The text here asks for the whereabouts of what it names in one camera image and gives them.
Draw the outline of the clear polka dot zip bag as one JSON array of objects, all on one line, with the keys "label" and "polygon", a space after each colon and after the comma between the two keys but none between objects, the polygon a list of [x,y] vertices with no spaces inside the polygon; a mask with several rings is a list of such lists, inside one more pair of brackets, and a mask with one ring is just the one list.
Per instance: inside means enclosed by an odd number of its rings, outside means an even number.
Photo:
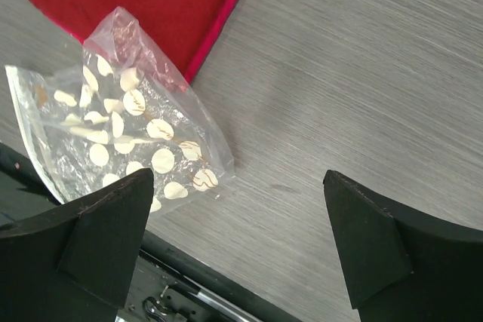
[{"label": "clear polka dot zip bag", "polygon": [[151,210],[161,215],[235,175],[221,129],[124,8],[85,40],[81,65],[5,71],[27,155],[61,203],[149,168]]}]

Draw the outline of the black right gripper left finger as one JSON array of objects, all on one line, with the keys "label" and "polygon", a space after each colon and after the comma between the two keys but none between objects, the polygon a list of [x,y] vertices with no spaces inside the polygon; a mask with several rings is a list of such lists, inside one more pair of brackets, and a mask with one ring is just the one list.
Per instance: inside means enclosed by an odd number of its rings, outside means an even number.
[{"label": "black right gripper left finger", "polygon": [[114,321],[153,199],[151,170],[1,227],[3,321]]}]

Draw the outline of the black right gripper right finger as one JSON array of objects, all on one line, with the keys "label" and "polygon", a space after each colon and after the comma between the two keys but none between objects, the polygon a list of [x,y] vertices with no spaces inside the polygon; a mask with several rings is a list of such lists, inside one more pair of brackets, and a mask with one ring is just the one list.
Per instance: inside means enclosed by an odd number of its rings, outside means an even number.
[{"label": "black right gripper right finger", "polygon": [[482,232],[328,170],[325,202],[349,300],[362,321],[480,321]]}]

